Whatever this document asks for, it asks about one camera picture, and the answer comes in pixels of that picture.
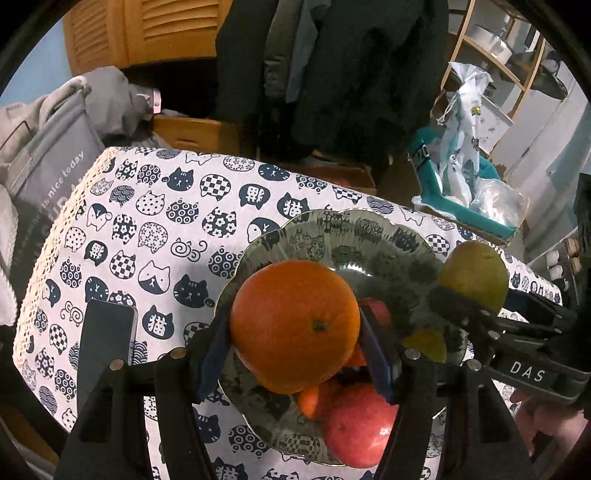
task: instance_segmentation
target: human hand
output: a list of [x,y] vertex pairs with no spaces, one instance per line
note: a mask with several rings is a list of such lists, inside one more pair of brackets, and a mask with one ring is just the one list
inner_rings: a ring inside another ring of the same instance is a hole
[[565,458],[579,439],[587,420],[582,412],[572,405],[562,405],[542,401],[515,390],[511,395],[513,403],[521,403],[515,423],[530,455],[534,453],[534,437],[538,432],[545,433],[558,444],[558,456]]

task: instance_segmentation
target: blue wall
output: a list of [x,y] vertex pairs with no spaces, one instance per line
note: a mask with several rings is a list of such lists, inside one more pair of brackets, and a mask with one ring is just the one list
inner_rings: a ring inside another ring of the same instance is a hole
[[0,96],[0,107],[31,103],[72,78],[61,20],[27,56]]

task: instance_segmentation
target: table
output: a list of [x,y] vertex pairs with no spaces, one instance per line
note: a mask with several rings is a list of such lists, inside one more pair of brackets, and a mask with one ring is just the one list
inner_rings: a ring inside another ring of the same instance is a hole
[[[45,258],[49,267],[34,274],[42,289],[31,283],[15,342],[14,361],[22,376],[67,430],[77,416],[77,360],[85,302],[90,298],[137,307],[133,362],[141,363],[184,346],[191,334],[190,323],[211,322],[212,302],[205,299],[217,298],[249,242],[269,226],[281,226],[308,209],[373,210],[393,223],[413,228],[442,261],[460,243],[477,239],[447,220],[246,158],[110,148],[95,167],[74,191],[76,199],[71,200],[76,203],[62,210],[64,218],[56,222],[60,230],[48,239],[55,245],[59,242],[58,255]],[[48,257],[48,252],[44,248],[42,255]],[[500,249],[499,253],[512,288],[561,301],[557,287],[509,254]],[[201,301],[187,306],[186,301],[176,300],[175,291],[189,282],[203,295]],[[154,314],[162,321],[150,320]],[[517,318],[515,313],[502,314]],[[511,406],[512,388],[497,386]],[[375,470],[307,465],[272,449],[258,458],[249,451],[254,437],[244,419],[220,392],[196,410],[220,479],[369,480]],[[154,478],[164,480],[168,475],[159,451],[155,407],[149,398],[145,415]],[[444,416],[440,416],[433,423],[424,479],[436,476],[443,428]]]

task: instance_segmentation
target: wooden cabinet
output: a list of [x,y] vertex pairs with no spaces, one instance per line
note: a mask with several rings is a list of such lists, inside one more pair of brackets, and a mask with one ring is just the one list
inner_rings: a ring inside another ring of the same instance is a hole
[[82,0],[64,16],[63,25],[74,75],[129,66],[123,0]]
[[64,17],[74,74],[175,59],[215,57],[232,0],[82,0]]
[[132,64],[216,56],[229,0],[125,0]]
[[234,124],[201,118],[154,116],[154,132],[173,148],[195,152],[240,155]]

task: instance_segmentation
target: screw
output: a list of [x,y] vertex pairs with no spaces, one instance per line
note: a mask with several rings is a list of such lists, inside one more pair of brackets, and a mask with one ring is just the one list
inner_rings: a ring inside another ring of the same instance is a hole
[[185,355],[187,355],[187,350],[186,350],[186,349],[184,349],[184,348],[183,348],[183,347],[181,347],[181,346],[178,346],[178,347],[176,347],[176,348],[173,348],[173,349],[170,351],[170,356],[171,356],[172,358],[182,358],[182,357],[184,357]]
[[406,358],[410,360],[418,360],[419,358],[421,358],[421,352],[414,348],[407,348],[404,351],[404,355],[406,356]]
[[478,372],[482,368],[482,364],[475,358],[470,358],[467,360],[466,365],[470,370],[474,370],[475,372]]
[[121,358],[116,358],[109,364],[109,368],[113,371],[121,370],[123,368],[124,361]]

